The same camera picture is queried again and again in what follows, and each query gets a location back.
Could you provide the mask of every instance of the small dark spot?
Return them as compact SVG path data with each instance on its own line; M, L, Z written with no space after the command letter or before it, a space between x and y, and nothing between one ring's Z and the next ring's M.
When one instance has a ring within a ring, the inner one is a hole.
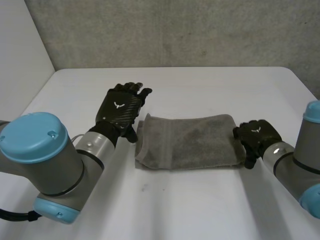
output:
M148 184L144 184L143 187L141 188L141 192L144 192L148 190Z

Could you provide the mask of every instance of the blue joint cap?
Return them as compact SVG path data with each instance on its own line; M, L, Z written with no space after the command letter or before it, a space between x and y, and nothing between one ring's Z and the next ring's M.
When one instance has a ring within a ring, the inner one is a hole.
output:
M68 142L68 132L59 118L35 112L7 124L0 133L1 152L20 164L36 164L51 159Z
M305 112L303 114L303 119L320 124L320 101L311 101L306 106Z
M80 211L76 209L39 197L33 203L33 210L48 219L63 224L72 224L80 214Z
M304 191L299 203L313 217L320 219L320 183Z

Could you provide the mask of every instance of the gray towel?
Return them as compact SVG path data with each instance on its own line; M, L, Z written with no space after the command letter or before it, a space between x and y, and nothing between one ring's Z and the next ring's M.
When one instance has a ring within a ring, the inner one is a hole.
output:
M140 121L136 168L201 169L244 162L245 151L234 140L235 121L222 114L196 119L165 119L149 114Z

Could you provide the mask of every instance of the robot finger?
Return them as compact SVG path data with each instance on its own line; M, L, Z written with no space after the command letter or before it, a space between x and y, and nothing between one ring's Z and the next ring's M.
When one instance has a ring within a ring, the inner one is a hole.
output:
M132 85L132 86L130 87L130 90L131 90L134 94L137 94L137 93L140 91L140 89L142 88L142 86L143 86L143 84L142 84L141 82L138 82L138 83Z
M123 90L124 90L124 91L128 91L133 85L135 85L133 82L127 82L127 83L123 86Z

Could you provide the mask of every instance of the white table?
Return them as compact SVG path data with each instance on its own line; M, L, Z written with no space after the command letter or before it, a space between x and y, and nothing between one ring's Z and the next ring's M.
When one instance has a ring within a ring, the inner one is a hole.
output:
M140 112L184 119L230 114L236 124L266 119L295 145L302 114L315 97L282 67L65 69L56 72L25 110L50 112L71 137L93 124L117 83L153 89ZM308 215L258 162L253 170L180 172L135 169L135 146L120 140L81 215L72 225L0 221L1 240L315 240L320 220ZM31 210L37 190L0 174L0 207Z

